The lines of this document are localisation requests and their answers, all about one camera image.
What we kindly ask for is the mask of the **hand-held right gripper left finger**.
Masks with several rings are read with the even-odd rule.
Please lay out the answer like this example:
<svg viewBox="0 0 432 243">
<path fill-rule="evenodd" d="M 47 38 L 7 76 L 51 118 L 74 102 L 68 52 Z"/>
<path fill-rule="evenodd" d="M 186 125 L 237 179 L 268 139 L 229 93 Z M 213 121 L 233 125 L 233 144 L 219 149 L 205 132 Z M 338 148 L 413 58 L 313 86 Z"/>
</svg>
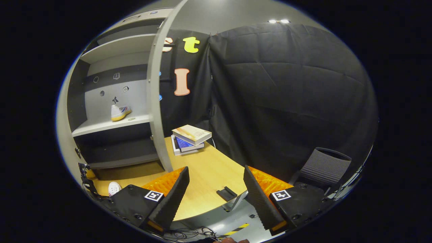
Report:
<svg viewBox="0 0 432 243">
<path fill-rule="evenodd" d="M 162 236 L 169 230 L 189 182 L 189 168 L 182 167 L 144 186 L 126 186 L 106 200 L 106 208 L 126 222 Z"/>
</svg>

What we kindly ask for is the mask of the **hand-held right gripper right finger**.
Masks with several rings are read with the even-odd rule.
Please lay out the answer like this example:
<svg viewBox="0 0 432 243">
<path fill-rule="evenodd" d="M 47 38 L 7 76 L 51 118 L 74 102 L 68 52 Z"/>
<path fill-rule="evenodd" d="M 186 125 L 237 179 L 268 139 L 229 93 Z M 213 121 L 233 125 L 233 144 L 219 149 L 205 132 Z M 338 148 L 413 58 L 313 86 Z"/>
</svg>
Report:
<svg viewBox="0 0 432 243">
<path fill-rule="evenodd" d="M 273 236 L 301 228 L 333 207 L 333 200 L 318 187 L 291 185 L 248 165 L 243 180 L 250 204 Z"/>
</svg>

